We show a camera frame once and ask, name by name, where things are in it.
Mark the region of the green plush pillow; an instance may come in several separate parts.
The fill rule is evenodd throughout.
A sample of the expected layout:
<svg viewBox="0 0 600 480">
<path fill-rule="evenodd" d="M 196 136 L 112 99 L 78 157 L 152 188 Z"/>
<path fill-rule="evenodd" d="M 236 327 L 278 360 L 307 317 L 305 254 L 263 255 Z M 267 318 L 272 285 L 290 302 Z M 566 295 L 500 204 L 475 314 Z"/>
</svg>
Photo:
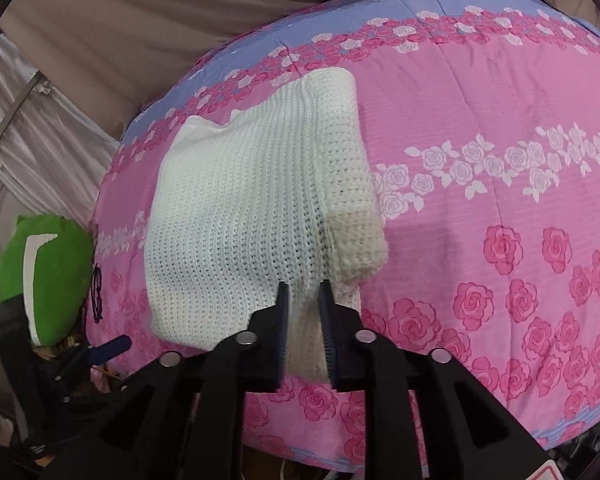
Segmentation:
<svg viewBox="0 0 600 480">
<path fill-rule="evenodd" d="M 91 235 L 56 214 L 17 218 L 0 257 L 0 304 L 23 299 L 32 344 L 51 347 L 70 333 L 90 289 Z"/>
</svg>

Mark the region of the black eyeglasses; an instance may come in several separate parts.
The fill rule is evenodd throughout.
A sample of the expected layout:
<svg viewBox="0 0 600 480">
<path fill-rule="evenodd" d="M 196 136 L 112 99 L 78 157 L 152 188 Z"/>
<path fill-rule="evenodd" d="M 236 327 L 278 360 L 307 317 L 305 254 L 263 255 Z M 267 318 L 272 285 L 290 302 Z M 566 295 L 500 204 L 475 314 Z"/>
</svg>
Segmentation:
<svg viewBox="0 0 600 480">
<path fill-rule="evenodd" d="M 90 297 L 94 323 L 98 324 L 102 320 L 102 270 L 98 264 L 93 268 Z"/>
</svg>

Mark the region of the pink rose pattern quilt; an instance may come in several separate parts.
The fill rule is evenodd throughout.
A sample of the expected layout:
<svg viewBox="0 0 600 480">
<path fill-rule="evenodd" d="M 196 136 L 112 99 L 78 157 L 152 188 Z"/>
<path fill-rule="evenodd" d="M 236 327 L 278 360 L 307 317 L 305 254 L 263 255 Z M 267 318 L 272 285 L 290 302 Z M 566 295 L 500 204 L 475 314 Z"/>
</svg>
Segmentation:
<svg viewBox="0 0 600 480">
<path fill-rule="evenodd" d="M 94 211 L 102 313 L 131 374 L 150 328 L 143 248 L 161 159 L 330 66 L 355 76 L 389 259 L 362 319 L 452 353 L 546 448 L 600 422 L 600 33 L 539 0 L 337 0 L 201 58 L 126 130 Z"/>
</svg>

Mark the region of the white red black knit sweater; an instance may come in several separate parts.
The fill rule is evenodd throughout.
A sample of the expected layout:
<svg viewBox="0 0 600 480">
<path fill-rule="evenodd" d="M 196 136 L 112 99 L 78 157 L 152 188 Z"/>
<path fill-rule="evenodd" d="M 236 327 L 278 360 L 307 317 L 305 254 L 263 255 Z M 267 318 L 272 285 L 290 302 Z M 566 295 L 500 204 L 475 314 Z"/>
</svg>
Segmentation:
<svg viewBox="0 0 600 480">
<path fill-rule="evenodd" d="M 286 284 L 286 371 L 324 382 L 318 286 L 357 307 L 387 259 L 348 70 L 307 73 L 223 125 L 189 117 L 163 157 L 144 246 L 163 340 L 210 350 Z"/>
</svg>

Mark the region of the silver satin curtain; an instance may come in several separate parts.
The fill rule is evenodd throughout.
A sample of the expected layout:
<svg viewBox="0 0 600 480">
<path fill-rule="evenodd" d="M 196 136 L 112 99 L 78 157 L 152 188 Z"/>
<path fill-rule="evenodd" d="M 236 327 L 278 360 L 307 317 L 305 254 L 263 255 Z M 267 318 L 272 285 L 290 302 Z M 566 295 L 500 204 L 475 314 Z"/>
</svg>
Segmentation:
<svg viewBox="0 0 600 480">
<path fill-rule="evenodd" d="M 85 226 L 118 145 L 0 35 L 0 252 L 20 214 Z"/>
</svg>

